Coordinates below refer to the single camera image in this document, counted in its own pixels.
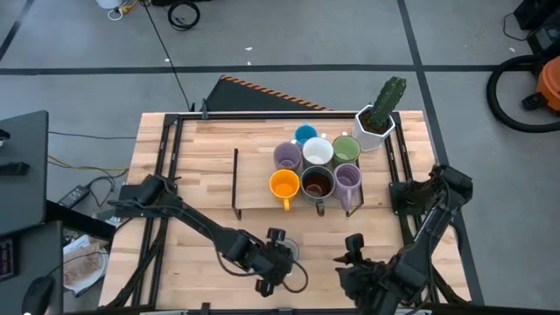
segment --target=purple mug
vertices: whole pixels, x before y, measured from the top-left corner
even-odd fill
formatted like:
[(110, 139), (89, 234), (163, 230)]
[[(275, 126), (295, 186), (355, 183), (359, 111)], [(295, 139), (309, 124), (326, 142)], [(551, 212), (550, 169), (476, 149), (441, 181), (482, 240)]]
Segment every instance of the purple mug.
[(334, 196), (340, 199), (342, 208), (348, 213), (352, 206), (352, 197), (360, 190), (361, 170), (354, 164), (341, 164), (334, 169), (334, 180)]
[(274, 149), (274, 154), (272, 156), (274, 158), (274, 166), (277, 170), (291, 170), (296, 172), (301, 165), (301, 150), (294, 143), (280, 143)]

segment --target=green mug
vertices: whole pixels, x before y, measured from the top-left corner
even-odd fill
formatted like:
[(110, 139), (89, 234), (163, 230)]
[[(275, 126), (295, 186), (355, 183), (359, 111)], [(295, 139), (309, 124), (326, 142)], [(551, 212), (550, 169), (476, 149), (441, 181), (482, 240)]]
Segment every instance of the green mug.
[(334, 150), (334, 155), (332, 157), (334, 167), (343, 163), (355, 162), (361, 153), (361, 147), (358, 140), (349, 136), (346, 132), (343, 132), (342, 136), (338, 136), (334, 139), (332, 142), (332, 148)]

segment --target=wooden tabletop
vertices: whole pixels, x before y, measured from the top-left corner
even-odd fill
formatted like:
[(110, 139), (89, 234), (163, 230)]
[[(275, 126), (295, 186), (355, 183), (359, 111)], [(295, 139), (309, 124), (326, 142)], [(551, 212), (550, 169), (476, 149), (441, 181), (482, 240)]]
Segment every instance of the wooden tabletop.
[[(139, 184), (154, 172), (165, 114), (143, 114), (129, 172), (129, 184)], [(421, 111), (401, 112), (402, 127), (416, 180), (428, 178), (434, 155)], [(333, 140), (342, 131), (352, 131), (353, 120), (307, 120)], [(344, 255), (344, 239), (364, 234), (364, 256), (387, 261), (403, 246), (398, 218), (390, 209), (390, 173), (386, 152), (380, 148), (360, 156), (363, 172), (364, 206), (346, 218), (339, 202), (327, 203), (325, 217), (318, 217), (314, 206), (297, 199), (285, 213), (268, 188), (274, 171), (272, 151), (293, 138), (302, 120), (220, 120), (187, 121), (183, 127), (178, 154), (178, 194), (185, 202), (222, 226), (243, 228), (263, 240), (268, 228), (282, 228), (300, 250), (299, 262), (307, 269), (310, 282), (300, 294), (277, 287), (271, 297), (254, 291), (255, 277), (233, 277), (216, 260), (212, 243), (178, 220), (171, 219), (164, 252), (158, 309), (199, 309), (210, 302), (214, 309), (269, 308), (352, 308), (353, 302), (340, 288), (333, 258)], [(171, 150), (170, 132), (168, 151)], [(396, 146), (396, 136), (392, 136)], [(243, 209), (242, 220), (231, 210), (234, 149), (239, 150), (236, 206)], [(166, 154), (163, 174), (171, 154)], [(400, 157), (396, 157), (400, 178), (404, 179)], [(101, 305), (112, 300), (124, 286), (138, 262), (145, 219), (134, 219), (119, 230), (113, 241), (108, 272), (101, 294)], [(434, 265), (449, 285), (469, 298), (455, 236), (448, 229), (432, 257)], [(144, 279), (143, 302), (147, 301), (151, 271)], [(303, 284), (300, 270), (286, 278), (297, 288)]]

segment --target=mug handle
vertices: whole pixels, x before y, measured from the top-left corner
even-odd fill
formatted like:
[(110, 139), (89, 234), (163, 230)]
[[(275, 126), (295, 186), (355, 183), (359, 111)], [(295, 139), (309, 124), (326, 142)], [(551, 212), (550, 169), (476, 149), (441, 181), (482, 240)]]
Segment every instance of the mug handle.
[(325, 203), (323, 200), (315, 202), (315, 209), (317, 210), (318, 216), (325, 216)]
[(283, 210), (285, 212), (289, 212), (290, 211), (290, 200), (289, 199), (284, 199), (283, 200)]
[(346, 195), (340, 199), (340, 204), (342, 204), (344, 211), (347, 213), (350, 212), (350, 206), (352, 205), (352, 191), (346, 191)]

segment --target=concrete floor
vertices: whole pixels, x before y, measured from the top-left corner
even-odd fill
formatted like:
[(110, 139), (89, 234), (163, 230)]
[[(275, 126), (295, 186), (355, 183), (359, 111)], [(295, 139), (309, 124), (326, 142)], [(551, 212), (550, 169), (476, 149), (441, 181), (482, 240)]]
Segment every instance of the concrete floor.
[[(190, 102), (200, 104), (222, 74), (231, 74), (333, 109), (360, 109), (375, 99), (389, 76), (401, 75), (409, 79), (409, 89), (398, 108), (424, 109), (426, 95), (417, 79), (422, 77), (414, 72), (413, 63), (495, 65), (530, 53), (525, 43), (501, 33), (503, 16), (520, 1), (405, 0), (418, 46), (416, 57), (410, 53), (402, 7), (395, 0), (214, 0), (199, 4), (200, 23), (187, 32), (174, 31), (164, 9), (149, 10), (171, 61), (183, 67), (178, 81)], [(30, 9), (21, 20), (25, 6)], [(51, 130), (134, 136), (141, 113), (186, 110), (144, 8), (137, 6), (118, 22), (109, 21), (106, 14), (94, 0), (1, 1), (0, 40), (14, 22), (22, 24), (8, 49), (0, 48), (0, 119), (45, 109), (51, 114)], [(522, 36), (516, 22), (509, 22), (511, 32)], [(248, 62), (253, 66), (410, 67), (404, 67), (406, 71), (220, 70)], [(166, 73), (63, 74), (60, 70), (111, 67), (157, 67)], [(206, 67), (206, 73), (191, 67)], [(14, 75), (28, 74), (30, 69), (39, 75)], [(55, 70), (46, 75), (40, 69)], [(555, 293), (560, 282), (556, 244), (560, 194), (555, 184), (560, 142), (555, 133), (522, 134), (497, 123), (485, 100), (488, 76), (449, 71), (425, 75), (450, 163), (475, 183), (464, 216), (482, 293), (487, 305), (560, 310)], [(534, 88), (529, 74), (506, 73), (499, 98), (513, 116), (547, 122), (552, 118), (544, 113), (519, 109), (520, 100)], [(433, 119), (431, 123), (436, 130)], [(134, 146), (130, 140), (61, 136), (49, 140), (51, 155), (70, 164), (104, 167), (126, 167)], [(48, 198), (58, 200), (97, 176), (96, 171), (49, 165)], [(102, 185), (97, 187), (99, 194), (108, 190)], [(91, 199), (77, 209), (86, 214), (100, 211)], [(66, 310), (94, 308), (100, 288), (80, 298), (67, 294)]]

